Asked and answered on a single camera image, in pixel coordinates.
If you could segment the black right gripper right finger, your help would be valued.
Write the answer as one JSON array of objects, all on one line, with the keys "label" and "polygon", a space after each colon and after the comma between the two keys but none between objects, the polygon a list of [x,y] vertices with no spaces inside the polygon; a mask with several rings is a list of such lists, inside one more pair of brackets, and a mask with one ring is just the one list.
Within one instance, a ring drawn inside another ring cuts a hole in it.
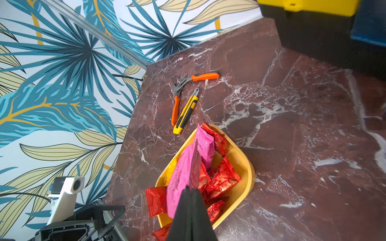
[{"label": "black right gripper right finger", "polygon": [[192,190],[192,241],[217,241],[207,213],[207,208],[198,189]]}]

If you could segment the red tea bag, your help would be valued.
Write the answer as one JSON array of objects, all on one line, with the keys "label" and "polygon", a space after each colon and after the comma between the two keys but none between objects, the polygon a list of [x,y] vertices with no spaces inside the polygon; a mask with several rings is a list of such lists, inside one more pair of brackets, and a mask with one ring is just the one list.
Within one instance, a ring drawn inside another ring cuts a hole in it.
[{"label": "red tea bag", "polygon": [[167,187],[149,188],[145,194],[150,218],[167,213]]},{"label": "red tea bag", "polygon": [[222,156],[225,157],[228,153],[228,141],[225,138],[224,134],[219,133],[214,128],[212,128],[207,122],[203,122],[201,125],[209,135],[214,137],[214,146],[215,150]]},{"label": "red tea bag", "polygon": [[220,200],[211,204],[207,208],[207,213],[210,219],[211,224],[214,224],[215,221],[221,216],[223,210],[225,209],[227,202]]},{"label": "red tea bag", "polygon": [[224,157],[216,168],[210,170],[209,177],[211,181],[205,187],[208,199],[222,196],[241,180],[228,157]]}]

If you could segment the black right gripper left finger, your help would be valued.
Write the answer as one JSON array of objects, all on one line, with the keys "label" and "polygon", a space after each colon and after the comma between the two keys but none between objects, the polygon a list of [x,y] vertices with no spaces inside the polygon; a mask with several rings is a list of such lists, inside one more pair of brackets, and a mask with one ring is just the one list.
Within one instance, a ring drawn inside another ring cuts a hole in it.
[{"label": "black right gripper left finger", "polygon": [[192,191],[187,186],[181,193],[179,204],[169,229],[167,241],[192,240]]}]

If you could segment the crumpled red tea bag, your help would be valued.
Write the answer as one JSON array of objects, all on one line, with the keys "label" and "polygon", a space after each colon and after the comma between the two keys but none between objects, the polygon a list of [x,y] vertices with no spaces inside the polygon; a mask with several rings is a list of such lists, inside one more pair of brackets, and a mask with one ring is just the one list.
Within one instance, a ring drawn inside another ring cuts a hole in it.
[{"label": "crumpled red tea bag", "polygon": [[210,219],[211,224],[214,224],[215,221],[221,216],[223,210],[225,209],[227,202],[220,200],[211,204],[207,208],[207,213]]}]

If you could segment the red tea bag in tray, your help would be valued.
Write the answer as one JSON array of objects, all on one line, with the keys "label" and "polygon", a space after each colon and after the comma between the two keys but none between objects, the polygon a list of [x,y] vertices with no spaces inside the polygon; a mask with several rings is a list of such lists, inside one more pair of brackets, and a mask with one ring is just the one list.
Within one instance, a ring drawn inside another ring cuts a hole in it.
[{"label": "red tea bag in tray", "polygon": [[214,137],[214,146],[215,150],[222,156],[225,157],[228,153],[228,141],[225,138],[224,134],[219,133],[214,128],[212,128],[207,122],[203,122],[201,125],[209,135]]}]

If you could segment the yellow black deli toolbox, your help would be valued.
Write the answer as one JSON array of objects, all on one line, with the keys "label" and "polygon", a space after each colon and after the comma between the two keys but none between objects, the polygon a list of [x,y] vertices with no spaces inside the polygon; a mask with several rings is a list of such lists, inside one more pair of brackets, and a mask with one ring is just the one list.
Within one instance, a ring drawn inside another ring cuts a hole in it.
[{"label": "yellow black deli toolbox", "polygon": [[300,10],[259,1],[262,15],[275,21],[282,47],[340,68],[385,79],[386,49],[354,40],[350,31],[355,17]]}]

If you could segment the small pink tea bag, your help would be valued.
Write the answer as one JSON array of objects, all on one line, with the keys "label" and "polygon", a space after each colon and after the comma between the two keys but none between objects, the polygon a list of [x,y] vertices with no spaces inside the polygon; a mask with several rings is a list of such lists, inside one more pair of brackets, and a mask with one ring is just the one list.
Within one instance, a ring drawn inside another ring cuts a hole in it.
[{"label": "small pink tea bag", "polygon": [[202,157],[202,163],[206,170],[209,171],[212,168],[213,157],[215,154],[214,137],[198,125],[195,139],[198,143],[198,152]]}]

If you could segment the orange handled pliers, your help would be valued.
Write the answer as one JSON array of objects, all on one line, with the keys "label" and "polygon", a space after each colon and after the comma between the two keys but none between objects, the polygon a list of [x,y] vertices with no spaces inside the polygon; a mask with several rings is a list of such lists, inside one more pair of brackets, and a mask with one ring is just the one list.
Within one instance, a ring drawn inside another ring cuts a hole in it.
[{"label": "orange handled pliers", "polygon": [[211,72],[211,73],[205,73],[201,75],[192,75],[191,77],[184,78],[182,81],[180,81],[177,84],[174,84],[173,91],[175,93],[174,97],[174,107],[172,111],[172,117],[171,117],[171,125],[174,127],[178,120],[178,113],[179,113],[179,106],[180,106],[180,96],[182,89],[184,86],[190,82],[190,81],[202,81],[202,80],[212,80],[212,79],[218,79],[220,77],[220,74],[217,72]]}]

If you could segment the long pink tea bag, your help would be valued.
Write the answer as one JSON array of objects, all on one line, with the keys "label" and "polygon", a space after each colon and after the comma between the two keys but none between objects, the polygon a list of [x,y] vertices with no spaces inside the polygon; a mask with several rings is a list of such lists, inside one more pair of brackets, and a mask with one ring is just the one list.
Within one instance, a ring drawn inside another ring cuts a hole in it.
[{"label": "long pink tea bag", "polygon": [[187,146],[182,152],[167,187],[167,214],[173,219],[182,191],[188,186],[198,188],[202,158],[198,151],[198,141]]}]

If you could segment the yellow black utility knife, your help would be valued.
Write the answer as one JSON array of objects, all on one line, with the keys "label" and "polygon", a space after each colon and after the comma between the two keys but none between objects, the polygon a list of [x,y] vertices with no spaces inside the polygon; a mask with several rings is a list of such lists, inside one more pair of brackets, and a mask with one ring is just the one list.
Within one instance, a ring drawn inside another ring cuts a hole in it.
[{"label": "yellow black utility knife", "polygon": [[179,135],[182,132],[182,130],[184,129],[185,125],[188,123],[188,120],[189,120],[193,110],[195,109],[195,106],[197,105],[197,102],[199,99],[199,92],[200,92],[200,90],[198,88],[196,88],[194,90],[193,94],[191,95],[188,103],[184,107],[183,112],[179,116],[177,123],[173,129],[173,133],[175,135]]}]

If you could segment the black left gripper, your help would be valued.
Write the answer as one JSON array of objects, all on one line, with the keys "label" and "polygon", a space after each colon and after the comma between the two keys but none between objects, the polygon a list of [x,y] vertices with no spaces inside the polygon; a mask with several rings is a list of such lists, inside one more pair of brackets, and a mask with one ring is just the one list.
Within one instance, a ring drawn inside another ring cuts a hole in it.
[{"label": "black left gripper", "polygon": [[36,232],[32,241],[122,241],[116,223],[125,213],[123,205],[91,204],[64,221]]}]

